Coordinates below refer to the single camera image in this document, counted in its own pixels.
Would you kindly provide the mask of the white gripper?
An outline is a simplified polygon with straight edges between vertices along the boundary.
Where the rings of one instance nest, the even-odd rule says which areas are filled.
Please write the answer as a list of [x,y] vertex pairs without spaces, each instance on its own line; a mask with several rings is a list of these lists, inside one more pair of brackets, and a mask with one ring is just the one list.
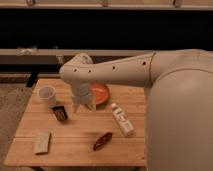
[[77,113],[80,104],[88,104],[87,107],[92,110],[96,111],[96,104],[93,100],[93,94],[91,90],[91,85],[88,83],[83,84],[72,84],[71,85],[72,91],[72,108],[73,113]]

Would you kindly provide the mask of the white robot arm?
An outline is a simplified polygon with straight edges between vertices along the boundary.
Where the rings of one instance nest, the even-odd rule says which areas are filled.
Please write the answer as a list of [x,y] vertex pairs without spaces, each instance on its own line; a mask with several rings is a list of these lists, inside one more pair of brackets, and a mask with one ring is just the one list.
[[78,54],[60,68],[76,106],[93,82],[144,87],[147,171],[213,171],[213,52],[153,51],[95,64]]

